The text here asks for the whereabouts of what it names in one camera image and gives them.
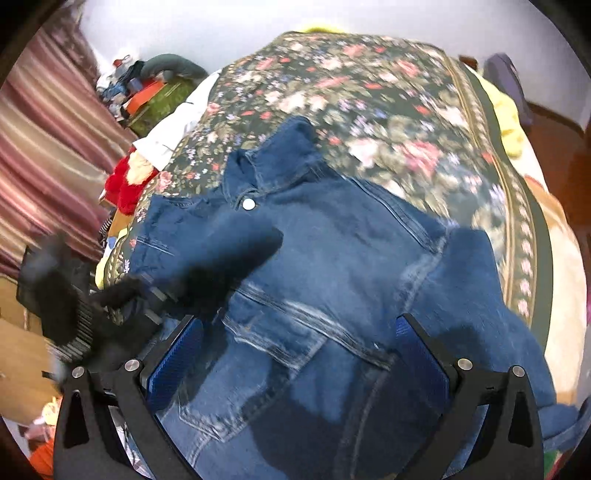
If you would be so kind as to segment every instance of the orange item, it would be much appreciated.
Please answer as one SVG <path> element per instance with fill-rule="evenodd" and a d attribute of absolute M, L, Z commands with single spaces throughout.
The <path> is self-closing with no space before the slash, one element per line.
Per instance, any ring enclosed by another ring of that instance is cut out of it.
<path fill-rule="evenodd" d="M 29 461 L 43 480 L 53 480 L 53 439 L 35 450 Z"/>
<path fill-rule="evenodd" d="M 139 107 L 141 107 L 145 103 L 148 103 L 154 97 L 154 95 L 156 95 L 160 90 L 162 90 L 164 85 L 164 82 L 154 82 L 148 85 L 143 90 L 140 90 L 138 93 L 136 93 L 127 105 L 126 110 L 128 111 L 128 113 L 130 115 L 135 115 L 135 113 L 139 110 Z"/>

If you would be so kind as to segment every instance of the blue gripper pad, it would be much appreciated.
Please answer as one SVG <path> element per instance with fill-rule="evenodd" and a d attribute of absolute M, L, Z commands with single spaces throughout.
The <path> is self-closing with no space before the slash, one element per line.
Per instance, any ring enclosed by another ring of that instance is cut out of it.
<path fill-rule="evenodd" d="M 203 324 L 198 318 L 193 318 L 148 380 L 145 399 L 152 413 L 168 406 L 187 367 L 199 354 L 202 342 Z"/>
<path fill-rule="evenodd" d="M 444 412 L 450 400 L 449 379 L 403 316 L 396 319 L 396 340 L 398 352 L 424 392 L 425 399 L 437 411 Z"/>

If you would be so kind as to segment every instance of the jacket collar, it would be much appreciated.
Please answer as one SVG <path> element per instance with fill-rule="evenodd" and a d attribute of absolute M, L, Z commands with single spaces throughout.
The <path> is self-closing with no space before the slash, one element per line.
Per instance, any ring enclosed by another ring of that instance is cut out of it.
<path fill-rule="evenodd" d="M 247 192 L 268 193 L 289 186 L 323 161 L 315 140 L 310 121 L 293 116 L 258 149 L 230 153 L 222 183 L 226 199 L 235 203 Z"/>

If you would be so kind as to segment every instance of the purple bag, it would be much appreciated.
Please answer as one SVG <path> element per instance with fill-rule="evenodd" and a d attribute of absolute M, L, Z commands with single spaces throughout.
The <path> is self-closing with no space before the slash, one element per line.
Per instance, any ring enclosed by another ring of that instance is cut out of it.
<path fill-rule="evenodd" d="M 485 61 L 482 76 L 513 99 L 517 105 L 521 126 L 531 127 L 534 123 L 534 116 L 525 100 L 517 70 L 508 55 L 496 53 Z"/>

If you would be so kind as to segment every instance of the metal button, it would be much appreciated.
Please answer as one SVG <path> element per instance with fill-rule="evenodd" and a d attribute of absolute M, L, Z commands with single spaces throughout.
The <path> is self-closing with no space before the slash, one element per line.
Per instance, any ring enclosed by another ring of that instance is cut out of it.
<path fill-rule="evenodd" d="M 256 203 L 253 199 L 244 199 L 242 202 L 242 208 L 245 210 L 252 210 L 256 206 Z"/>

